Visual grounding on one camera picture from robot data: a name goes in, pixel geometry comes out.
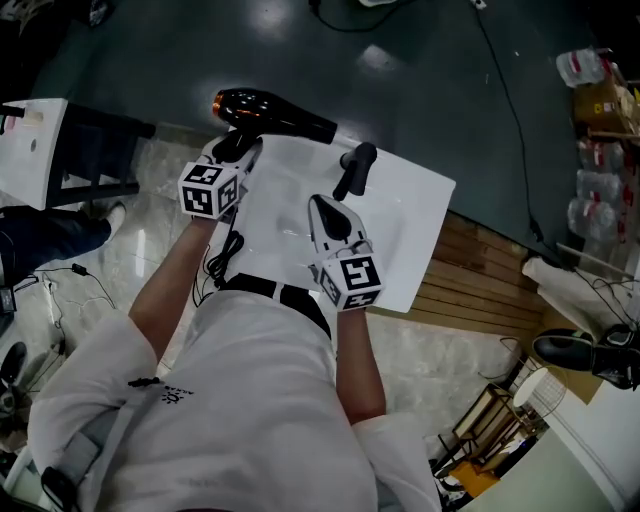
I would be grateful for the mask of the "brown cardboard box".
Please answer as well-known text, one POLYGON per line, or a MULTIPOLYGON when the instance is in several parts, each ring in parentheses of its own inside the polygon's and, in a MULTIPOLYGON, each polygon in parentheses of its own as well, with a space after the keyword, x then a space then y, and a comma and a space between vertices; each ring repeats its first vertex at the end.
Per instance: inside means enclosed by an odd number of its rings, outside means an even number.
POLYGON ((613 79, 576 87, 574 121, 594 131, 640 135, 640 105, 635 95, 613 79))

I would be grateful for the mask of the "person's white shirt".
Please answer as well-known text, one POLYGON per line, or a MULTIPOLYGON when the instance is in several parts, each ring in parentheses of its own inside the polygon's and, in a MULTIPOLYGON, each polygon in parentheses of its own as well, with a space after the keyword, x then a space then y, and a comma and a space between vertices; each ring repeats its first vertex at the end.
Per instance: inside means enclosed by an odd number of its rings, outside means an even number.
POLYGON ((276 301, 221 291, 103 480, 106 512, 440 512, 411 418, 351 423, 328 336, 276 301))

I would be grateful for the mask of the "wooden slat platform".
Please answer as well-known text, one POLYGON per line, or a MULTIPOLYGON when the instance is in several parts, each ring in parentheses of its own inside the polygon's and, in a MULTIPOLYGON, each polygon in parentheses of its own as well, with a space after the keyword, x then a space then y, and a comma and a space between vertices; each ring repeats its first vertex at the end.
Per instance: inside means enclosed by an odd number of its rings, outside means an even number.
POLYGON ((449 211, 406 313, 371 313, 425 325, 523 339, 541 325, 546 303, 522 273, 524 246, 449 211))

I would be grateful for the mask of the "white washbasin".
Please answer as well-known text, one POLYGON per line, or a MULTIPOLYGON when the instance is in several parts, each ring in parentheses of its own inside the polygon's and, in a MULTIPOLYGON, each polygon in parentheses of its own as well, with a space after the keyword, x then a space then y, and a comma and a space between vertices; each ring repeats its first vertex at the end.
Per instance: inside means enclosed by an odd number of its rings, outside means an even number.
MULTIPOLYGON (((307 205, 314 194, 331 195, 343 175, 340 157, 356 141, 337 137, 330 145, 266 135, 263 150, 244 184, 234 228, 244 238, 226 275, 257 276, 320 291, 309 269, 317 253, 307 205)), ((382 272, 379 308, 406 313, 423 281, 455 183, 452 179, 384 150, 370 168, 365 192, 348 194, 346 207, 363 221, 382 272)))

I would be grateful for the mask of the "white round disc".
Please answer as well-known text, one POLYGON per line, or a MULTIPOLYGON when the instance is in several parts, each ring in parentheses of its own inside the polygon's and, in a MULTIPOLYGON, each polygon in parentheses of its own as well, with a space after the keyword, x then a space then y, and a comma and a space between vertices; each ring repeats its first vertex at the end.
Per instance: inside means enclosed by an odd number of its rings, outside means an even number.
POLYGON ((531 398, 537 386, 547 374, 548 370, 546 368, 538 368, 526 377, 513 396, 513 406, 515 408, 522 407, 531 398))

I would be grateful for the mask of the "white rectangular sink top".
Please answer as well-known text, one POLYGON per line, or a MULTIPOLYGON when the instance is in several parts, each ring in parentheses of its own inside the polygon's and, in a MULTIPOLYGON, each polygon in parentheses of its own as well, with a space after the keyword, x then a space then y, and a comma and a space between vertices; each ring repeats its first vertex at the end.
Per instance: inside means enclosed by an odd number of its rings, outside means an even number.
POLYGON ((42 210, 68 101, 29 99, 1 105, 23 107, 25 116, 0 116, 0 191, 42 210))

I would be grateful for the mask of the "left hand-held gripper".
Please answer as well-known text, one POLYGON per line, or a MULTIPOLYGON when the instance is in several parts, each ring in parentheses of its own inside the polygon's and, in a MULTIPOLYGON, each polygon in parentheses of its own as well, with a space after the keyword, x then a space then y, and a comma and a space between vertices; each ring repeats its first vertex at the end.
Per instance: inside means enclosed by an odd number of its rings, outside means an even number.
POLYGON ((178 192, 182 212, 194 217, 218 220, 246 193, 244 182, 263 150, 257 138, 237 161, 234 161, 234 135, 226 133, 205 145, 195 162, 185 165, 178 192))

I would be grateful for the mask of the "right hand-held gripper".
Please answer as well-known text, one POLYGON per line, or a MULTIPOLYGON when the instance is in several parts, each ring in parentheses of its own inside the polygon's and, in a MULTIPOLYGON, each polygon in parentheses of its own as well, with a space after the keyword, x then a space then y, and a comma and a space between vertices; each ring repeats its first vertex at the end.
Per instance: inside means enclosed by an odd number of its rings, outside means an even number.
POLYGON ((347 248, 368 239, 361 218, 340 201, 321 194, 310 197, 308 218, 319 259, 310 270, 320 291, 336 311, 373 306, 384 291, 378 258, 370 249, 347 248))

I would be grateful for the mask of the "person's left forearm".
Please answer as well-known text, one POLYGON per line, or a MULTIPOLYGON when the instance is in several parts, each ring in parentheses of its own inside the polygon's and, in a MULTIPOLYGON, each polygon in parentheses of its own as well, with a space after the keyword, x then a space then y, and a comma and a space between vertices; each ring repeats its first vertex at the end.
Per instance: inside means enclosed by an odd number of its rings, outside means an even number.
POLYGON ((191 220, 129 311, 129 318, 151 345, 157 362, 176 332, 216 226, 215 220, 191 220))

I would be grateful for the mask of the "white ceramic pedestal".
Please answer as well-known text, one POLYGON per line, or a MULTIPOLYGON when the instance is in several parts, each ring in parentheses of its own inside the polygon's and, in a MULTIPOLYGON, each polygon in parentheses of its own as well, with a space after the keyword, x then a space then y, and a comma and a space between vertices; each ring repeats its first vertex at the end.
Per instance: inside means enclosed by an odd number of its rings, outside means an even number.
POLYGON ((594 337, 618 324, 640 328, 640 281, 614 282, 541 257, 527 260, 522 273, 538 284, 537 293, 551 307, 594 337))

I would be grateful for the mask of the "person's right forearm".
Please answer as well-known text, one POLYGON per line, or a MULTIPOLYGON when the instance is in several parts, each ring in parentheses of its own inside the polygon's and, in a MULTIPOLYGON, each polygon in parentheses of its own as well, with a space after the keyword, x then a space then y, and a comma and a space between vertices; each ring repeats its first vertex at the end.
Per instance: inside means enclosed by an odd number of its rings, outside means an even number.
POLYGON ((351 425, 386 414, 386 397, 364 309, 337 315, 336 391, 351 425))

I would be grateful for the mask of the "person's black trousers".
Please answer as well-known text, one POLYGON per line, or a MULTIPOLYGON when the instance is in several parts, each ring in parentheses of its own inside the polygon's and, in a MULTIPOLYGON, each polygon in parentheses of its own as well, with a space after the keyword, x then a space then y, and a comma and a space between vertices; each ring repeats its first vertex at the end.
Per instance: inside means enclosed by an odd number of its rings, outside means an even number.
POLYGON ((282 284, 268 279, 239 273, 219 288, 220 291, 242 291, 262 295, 297 311, 311 320, 328 337, 331 337, 329 324, 315 299, 306 289, 282 284))

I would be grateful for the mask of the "black hair dryer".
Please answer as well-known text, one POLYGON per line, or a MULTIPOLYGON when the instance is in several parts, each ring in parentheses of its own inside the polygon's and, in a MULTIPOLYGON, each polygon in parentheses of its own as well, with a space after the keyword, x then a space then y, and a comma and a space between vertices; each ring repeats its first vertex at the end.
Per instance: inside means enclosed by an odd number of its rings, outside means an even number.
POLYGON ((212 149, 216 162, 237 162, 262 135, 298 137, 331 144, 338 125, 285 99, 252 88, 221 90, 213 114, 233 127, 212 149))

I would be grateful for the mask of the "white rounded cabinet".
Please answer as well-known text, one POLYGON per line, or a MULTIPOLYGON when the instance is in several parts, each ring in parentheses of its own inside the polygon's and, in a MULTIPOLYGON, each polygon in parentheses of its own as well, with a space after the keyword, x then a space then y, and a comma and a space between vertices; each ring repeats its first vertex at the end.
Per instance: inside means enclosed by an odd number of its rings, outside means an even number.
POLYGON ((640 512, 640 388, 567 391, 541 440, 460 512, 640 512))

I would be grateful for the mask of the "clear large water bottle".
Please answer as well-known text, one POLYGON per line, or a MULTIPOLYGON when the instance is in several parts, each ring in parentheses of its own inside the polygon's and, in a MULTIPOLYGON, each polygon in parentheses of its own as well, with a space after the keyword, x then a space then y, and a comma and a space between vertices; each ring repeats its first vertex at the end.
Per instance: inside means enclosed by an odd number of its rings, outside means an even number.
POLYGON ((612 173, 579 169, 576 173, 576 194, 579 198, 617 205, 623 199, 624 183, 612 173))
POLYGON ((624 167, 625 151, 619 142, 579 140, 577 147, 585 171, 617 174, 624 167))
POLYGON ((618 212, 606 202, 573 198, 567 209, 569 230, 575 235, 602 243, 613 242, 618 234, 618 212))

